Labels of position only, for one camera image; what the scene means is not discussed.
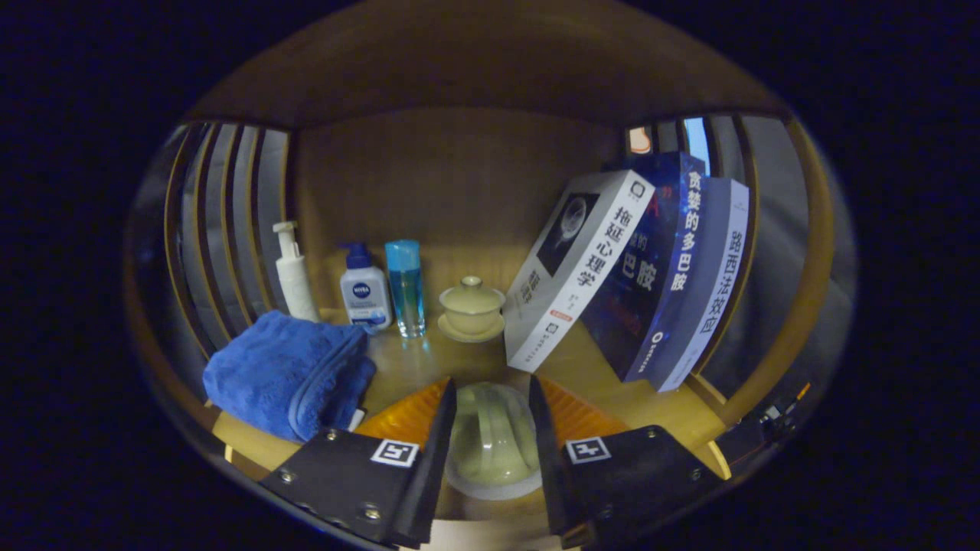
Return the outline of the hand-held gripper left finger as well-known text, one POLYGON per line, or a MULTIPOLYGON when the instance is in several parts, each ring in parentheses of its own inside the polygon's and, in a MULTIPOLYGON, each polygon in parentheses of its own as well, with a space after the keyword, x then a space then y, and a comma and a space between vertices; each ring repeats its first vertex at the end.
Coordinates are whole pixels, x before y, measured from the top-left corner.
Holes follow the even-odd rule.
POLYGON ((456 383, 436 385, 423 445, 322 430, 260 481, 277 505, 367 549, 430 541, 456 416, 456 383))

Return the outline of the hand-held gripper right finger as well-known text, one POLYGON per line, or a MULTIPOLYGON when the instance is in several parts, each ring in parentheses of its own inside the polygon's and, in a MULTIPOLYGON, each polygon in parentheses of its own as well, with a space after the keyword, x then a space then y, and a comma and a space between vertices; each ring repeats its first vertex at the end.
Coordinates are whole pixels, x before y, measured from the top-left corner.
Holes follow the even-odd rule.
POLYGON ((723 468, 659 425, 627 428, 543 377, 528 401, 548 526, 564 549, 626 548, 724 488, 723 468))

